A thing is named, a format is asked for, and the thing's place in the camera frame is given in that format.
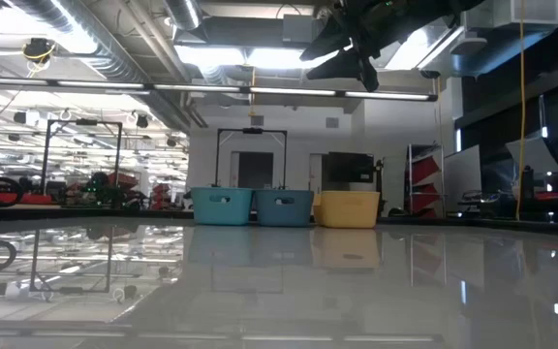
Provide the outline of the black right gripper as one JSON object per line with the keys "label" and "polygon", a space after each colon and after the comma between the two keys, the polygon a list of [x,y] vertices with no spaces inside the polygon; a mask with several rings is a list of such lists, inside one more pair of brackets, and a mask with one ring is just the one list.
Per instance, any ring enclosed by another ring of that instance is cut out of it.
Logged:
{"label": "black right gripper", "polygon": [[443,16],[456,22],[456,0],[345,0],[335,7],[299,59],[311,61],[336,52],[306,77],[357,79],[372,92],[379,82],[370,60],[379,57],[382,48],[407,40],[414,31]]}

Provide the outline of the yellow plastic bin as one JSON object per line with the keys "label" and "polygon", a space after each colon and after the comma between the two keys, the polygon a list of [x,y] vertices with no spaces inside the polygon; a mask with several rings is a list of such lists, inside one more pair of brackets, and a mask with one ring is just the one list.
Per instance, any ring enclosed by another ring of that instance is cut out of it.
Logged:
{"label": "yellow plastic bin", "polygon": [[314,219],[327,228],[371,229],[377,223],[379,202],[378,192],[323,191],[314,195]]}

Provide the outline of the blue-grey plastic bin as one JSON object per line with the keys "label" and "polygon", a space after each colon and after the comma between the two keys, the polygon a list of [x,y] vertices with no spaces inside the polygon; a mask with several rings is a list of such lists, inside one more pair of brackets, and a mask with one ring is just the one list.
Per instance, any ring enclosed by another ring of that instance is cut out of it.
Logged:
{"label": "blue-grey plastic bin", "polygon": [[254,194],[258,223],[268,227],[305,227],[314,193],[308,190],[261,189]]}

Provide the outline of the teal plastic bin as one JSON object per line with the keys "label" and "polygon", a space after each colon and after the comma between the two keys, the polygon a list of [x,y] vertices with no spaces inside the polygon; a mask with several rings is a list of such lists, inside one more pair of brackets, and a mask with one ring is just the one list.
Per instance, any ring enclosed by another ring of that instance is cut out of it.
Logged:
{"label": "teal plastic bin", "polygon": [[241,226],[249,222],[252,189],[193,187],[191,193],[194,220],[198,225]]}

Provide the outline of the black background monitor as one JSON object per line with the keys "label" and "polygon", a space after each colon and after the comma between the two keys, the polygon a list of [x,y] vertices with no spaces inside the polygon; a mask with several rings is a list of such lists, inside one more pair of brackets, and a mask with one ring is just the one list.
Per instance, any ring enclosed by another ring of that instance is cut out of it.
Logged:
{"label": "black background monitor", "polygon": [[374,157],[366,153],[330,152],[322,156],[323,182],[372,183]]}

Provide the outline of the white ceiling fixture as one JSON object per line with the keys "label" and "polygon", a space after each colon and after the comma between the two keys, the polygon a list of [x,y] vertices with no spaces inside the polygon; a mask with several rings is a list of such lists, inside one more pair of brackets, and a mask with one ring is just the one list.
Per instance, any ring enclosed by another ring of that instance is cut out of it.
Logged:
{"label": "white ceiling fixture", "polygon": [[485,38],[478,36],[475,32],[463,31],[457,36],[449,47],[450,55],[465,56],[472,55],[487,45]]}

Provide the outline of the white monitor back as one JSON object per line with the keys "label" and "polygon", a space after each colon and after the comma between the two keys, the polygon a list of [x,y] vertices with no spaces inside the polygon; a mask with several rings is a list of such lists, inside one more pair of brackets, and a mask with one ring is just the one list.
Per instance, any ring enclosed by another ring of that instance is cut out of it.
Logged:
{"label": "white monitor back", "polygon": [[449,199],[458,201],[471,190],[481,190],[480,146],[455,152],[444,159],[445,192]]}

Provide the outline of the black bottle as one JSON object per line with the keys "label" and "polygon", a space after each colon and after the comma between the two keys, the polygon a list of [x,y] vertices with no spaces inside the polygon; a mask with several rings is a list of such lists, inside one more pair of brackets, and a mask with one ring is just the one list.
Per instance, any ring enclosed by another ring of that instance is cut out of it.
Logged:
{"label": "black bottle", "polygon": [[526,165],[522,171],[519,181],[520,199],[522,201],[533,200],[535,196],[534,170]]}

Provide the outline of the person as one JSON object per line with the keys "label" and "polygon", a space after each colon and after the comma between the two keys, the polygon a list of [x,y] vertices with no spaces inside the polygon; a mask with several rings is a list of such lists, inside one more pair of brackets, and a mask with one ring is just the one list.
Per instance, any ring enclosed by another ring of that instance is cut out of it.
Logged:
{"label": "person", "polygon": [[99,206],[112,201],[113,194],[109,176],[104,172],[96,172],[91,176],[87,190],[93,195],[95,203]]}

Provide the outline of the black office desk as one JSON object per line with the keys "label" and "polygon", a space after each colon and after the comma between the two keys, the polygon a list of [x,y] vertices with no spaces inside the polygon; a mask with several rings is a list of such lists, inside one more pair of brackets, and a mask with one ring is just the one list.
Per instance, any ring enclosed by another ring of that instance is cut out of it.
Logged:
{"label": "black office desk", "polygon": [[[516,220],[516,198],[511,193],[467,192],[448,217]],[[520,205],[519,220],[558,223],[558,200],[526,200]]]}

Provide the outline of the black yellow ceiling reel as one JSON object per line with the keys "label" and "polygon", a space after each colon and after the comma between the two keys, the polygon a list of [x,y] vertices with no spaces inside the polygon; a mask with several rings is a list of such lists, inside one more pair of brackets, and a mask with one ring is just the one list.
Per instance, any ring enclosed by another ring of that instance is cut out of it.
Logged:
{"label": "black yellow ceiling reel", "polygon": [[56,48],[56,43],[46,38],[31,38],[21,49],[22,55],[36,64],[46,64]]}

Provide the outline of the red tray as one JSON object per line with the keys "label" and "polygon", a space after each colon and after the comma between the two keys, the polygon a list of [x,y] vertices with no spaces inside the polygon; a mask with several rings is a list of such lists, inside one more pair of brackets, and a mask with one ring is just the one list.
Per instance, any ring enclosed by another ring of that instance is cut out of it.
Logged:
{"label": "red tray", "polygon": [[[0,193],[0,202],[10,203],[16,198],[15,193]],[[18,202],[19,205],[38,205],[38,206],[49,206],[54,205],[55,201],[49,195],[39,195],[24,193],[21,200]]]}

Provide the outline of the grey ceiling duct box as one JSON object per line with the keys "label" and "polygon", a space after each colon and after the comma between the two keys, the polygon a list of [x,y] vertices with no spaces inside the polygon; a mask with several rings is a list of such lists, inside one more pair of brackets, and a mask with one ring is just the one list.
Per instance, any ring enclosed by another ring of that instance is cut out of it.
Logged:
{"label": "grey ceiling duct box", "polygon": [[310,44],[315,37],[316,20],[311,16],[283,15],[282,42]]}

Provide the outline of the black metal frame stand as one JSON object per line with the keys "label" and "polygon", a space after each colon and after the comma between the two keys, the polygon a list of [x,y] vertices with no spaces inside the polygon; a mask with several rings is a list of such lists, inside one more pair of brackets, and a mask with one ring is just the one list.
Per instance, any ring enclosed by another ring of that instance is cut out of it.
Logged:
{"label": "black metal frame stand", "polygon": [[101,121],[101,120],[87,119],[87,118],[81,118],[81,119],[77,119],[75,121],[61,120],[61,119],[49,119],[47,121],[47,124],[46,124],[45,145],[44,145],[44,153],[43,153],[43,166],[42,166],[41,181],[40,181],[40,186],[39,186],[41,194],[46,194],[47,193],[46,185],[47,185],[47,168],[48,168],[48,156],[49,156],[49,149],[50,149],[50,140],[58,132],[58,131],[56,131],[53,134],[51,133],[51,127],[55,123],[58,123],[62,127],[67,126],[69,123],[75,123],[77,126],[97,126],[97,125],[109,126],[109,125],[113,125],[113,126],[117,127],[118,132],[117,132],[117,136],[116,136],[117,143],[116,143],[116,149],[115,149],[116,154],[115,154],[115,163],[114,163],[114,184],[113,184],[113,186],[116,188],[118,186],[118,183],[119,183],[120,150],[121,150],[121,141],[122,141],[122,135],[123,135],[123,123],[122,122],[116,122],[116,121]]}
{"label": "black metal frame stand", "polygon": [[[214,180],[212,186],[219,186],[219,168],[220,168],[220,147],[226,142],[233,133],[241,133],[248,135],[262,135],[264,133],[270,134],[274,140],[276,140],[283,147],[283,178],[280,181],[279,188],[286,189],[286,178],[287,178],[287,160],[288,160],[288,132],[286,130],[271,130],[258,127],[246,127],[246,128],[218,128],[216,133],[216,144],[215,144],[215,170],[214,170]],[[280,134],[284,137],[282,142],[279,142],[275,134]]]}

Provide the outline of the silver ceiling air duct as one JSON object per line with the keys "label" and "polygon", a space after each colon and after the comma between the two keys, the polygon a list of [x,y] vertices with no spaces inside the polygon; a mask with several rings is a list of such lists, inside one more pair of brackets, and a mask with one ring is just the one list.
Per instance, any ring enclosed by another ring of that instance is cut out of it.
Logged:
{"label": "silver ceiling air duct", "polygon": [[[12,8],[49,25],[60,35],[58,43],[78,39],[88,44],[90,58],[86,64],[108,81],[149,82],[150,76],[120,45],[115,37],[80,0],[4,0]],[[179,102],[166,92],[152,91],[136,97],[166,126],[188,132],[191,126],[201,126]]]}

